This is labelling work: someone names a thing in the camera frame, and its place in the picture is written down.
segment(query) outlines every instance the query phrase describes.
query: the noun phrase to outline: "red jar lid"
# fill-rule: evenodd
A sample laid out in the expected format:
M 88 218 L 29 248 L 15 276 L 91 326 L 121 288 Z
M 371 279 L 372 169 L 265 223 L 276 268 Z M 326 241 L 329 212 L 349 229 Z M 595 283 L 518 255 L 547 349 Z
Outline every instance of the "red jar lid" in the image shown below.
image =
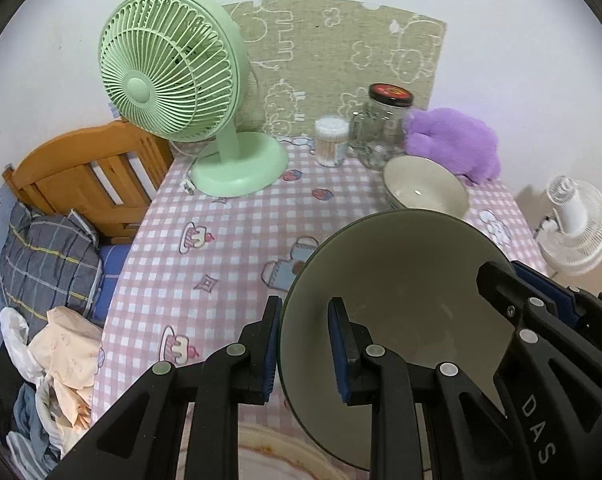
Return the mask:
M 387 83 L 374 83 L 370 85 L 367 94 L 370 96 L 370 99 L 389 106 L 405 108 L 412 106 L 412 102 L 414 101 L 414 96 L 411 92 L 400 86 L 389 85 Z

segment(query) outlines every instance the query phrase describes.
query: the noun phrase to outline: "ceramic bowl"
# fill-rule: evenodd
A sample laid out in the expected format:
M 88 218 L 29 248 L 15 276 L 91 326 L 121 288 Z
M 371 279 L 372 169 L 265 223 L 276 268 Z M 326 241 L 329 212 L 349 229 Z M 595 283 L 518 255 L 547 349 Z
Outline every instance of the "ceramic bowl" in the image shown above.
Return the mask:
M 420 156 L 398 156 L 383 169 L 385 197 L 393 209 L 430 209 L 463 218 L 470 208 L 465 186 L 443 166 Z
M 348 480 L 316 447 L 256 424 L 239 423 L 241 480 Z
M 367 326 L 375 343 L 419 365 L 456 363 L 500 406 L 492 376 L 513 329 L 477 291 L 476 274 L 487 261 L 513 273 L 480 231 L 422 209 L 368 216 L 316 250 L 284 304 L 279 375 L 317 444 L 369 468 L 370 406 L 342 404 L 334 376 L 327 327 L 333 296 L 344 299 L 350 319 Z

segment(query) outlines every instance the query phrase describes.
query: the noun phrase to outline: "purple plush toy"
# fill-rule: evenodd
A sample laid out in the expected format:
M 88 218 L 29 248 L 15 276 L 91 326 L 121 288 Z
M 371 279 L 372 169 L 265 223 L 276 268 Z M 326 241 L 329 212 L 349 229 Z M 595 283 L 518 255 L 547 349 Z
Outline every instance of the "purple plush toy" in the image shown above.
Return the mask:
M 483 121 L 452 108 L 414 110 L 414 118 L 403 129 L 407 134 L 405 152 L 409 155 L 429 158 L 475 184 L 500 175 L 498 139 Z

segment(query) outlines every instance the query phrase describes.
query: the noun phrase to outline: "green desk fan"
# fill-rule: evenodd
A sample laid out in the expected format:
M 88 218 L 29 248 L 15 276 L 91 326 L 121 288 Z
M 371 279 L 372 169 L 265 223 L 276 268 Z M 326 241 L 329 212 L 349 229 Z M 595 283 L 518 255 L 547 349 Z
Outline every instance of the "green desk fan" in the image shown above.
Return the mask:
M 237 134 L 250 60 L 214 0 L 124 1 L 102 31 L 99 63 L 111 101 L 140 128 L 175 142 L 216 135 L 188 171 L 201 192 L 246 195 L 285 171 L 287 151 L 275 139 Z

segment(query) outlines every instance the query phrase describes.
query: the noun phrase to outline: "table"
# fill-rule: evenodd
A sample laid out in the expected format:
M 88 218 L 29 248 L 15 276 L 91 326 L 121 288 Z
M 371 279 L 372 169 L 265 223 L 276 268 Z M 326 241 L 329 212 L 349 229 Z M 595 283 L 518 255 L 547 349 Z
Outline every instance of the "table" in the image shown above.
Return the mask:
M 191 364 L 235 342 L 244 325 L 261 318 L 270 294 L 285 296 L 298 261 L 338 229 L 387 208 L 379 173 L 353 158 L 340 168 L 324 168 L 315 162 L 308 139 L 284 143 L 288 170 L 248 197 L 189 196 L 181 181 L 190 160 L 175 159 L 112 298 L 93 421 L 156 361 Z M 491 237 L 510 260 L 545 272 L 508 189 L 491 182 L 468 186 L 468 193 L 465 221 Z M 278 377 L 270 402 L 241 406 L 239 420 L 309 441 L 287 408 Z M 338 464 L 351 478 L 367 478 Z

